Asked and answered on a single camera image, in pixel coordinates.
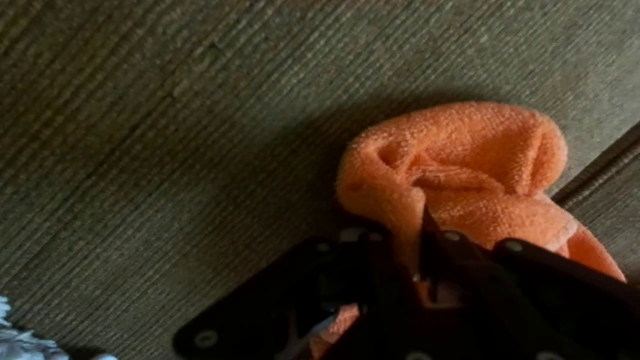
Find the orange towel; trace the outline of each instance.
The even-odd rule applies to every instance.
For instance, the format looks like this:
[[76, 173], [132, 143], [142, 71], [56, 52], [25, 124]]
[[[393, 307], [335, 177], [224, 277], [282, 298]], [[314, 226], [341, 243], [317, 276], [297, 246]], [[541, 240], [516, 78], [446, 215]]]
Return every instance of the orange towel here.
[[425, 209], [443, 229], [492, 247], [522, 238], [625, 280], [604, 246], [545, 189], [566, 164], [566, 142], [545, 114], [461, 101], [393, 118], [361, 134], [338, 173], [338, 199], [388, 226], [416, 272]]

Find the ribbed carpet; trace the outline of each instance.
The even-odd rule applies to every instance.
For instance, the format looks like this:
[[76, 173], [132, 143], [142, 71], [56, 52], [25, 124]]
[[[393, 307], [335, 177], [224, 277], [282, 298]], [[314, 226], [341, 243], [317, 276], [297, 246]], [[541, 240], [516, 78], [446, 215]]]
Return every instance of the ribbed carpet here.
[[[0, 291], [19, 324], [135, 360], [172, 357], [177, 327], [335, 228], [368, 124], [533, 106], [569, 136], [560, 188], [640, 114], [636, 0], [0, 5]], [[614, 177], [627, 207], [577, 207], [602, 235], [636, 226], [639, 162]]]

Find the orange fabric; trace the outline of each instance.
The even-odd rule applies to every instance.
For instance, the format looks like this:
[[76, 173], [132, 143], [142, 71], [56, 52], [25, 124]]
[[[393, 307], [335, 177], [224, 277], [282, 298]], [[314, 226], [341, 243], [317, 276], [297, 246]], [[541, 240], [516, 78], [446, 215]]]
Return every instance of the orange fabric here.
[[522, 238], [625, 280], [602, 243], [545, 189], [566, 164], [566, 142], [545, 114], [461, 101], [393, 118], [361, 134], [338, 173], [338, 199], [387, 224], [416, 270], [425, 207], [443, 229], [492, 247]]

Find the black object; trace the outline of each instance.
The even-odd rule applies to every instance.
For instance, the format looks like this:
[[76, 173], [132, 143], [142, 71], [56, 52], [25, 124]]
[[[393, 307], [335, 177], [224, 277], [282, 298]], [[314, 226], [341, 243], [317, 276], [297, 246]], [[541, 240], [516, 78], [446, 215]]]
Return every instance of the black object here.
[[384, 229], [361, 228], [300, 243], [186, 324], [175, 347], [190, 360], [273, 360], [292, 313], [302, 335], [359, 304], [328, 360], [640, 360], [640, 291], [625, 281], [522, 240], [488, 251], [438, 228], [420, 253], [423, 276], [454, 281], [462, 304], [425, 306]]

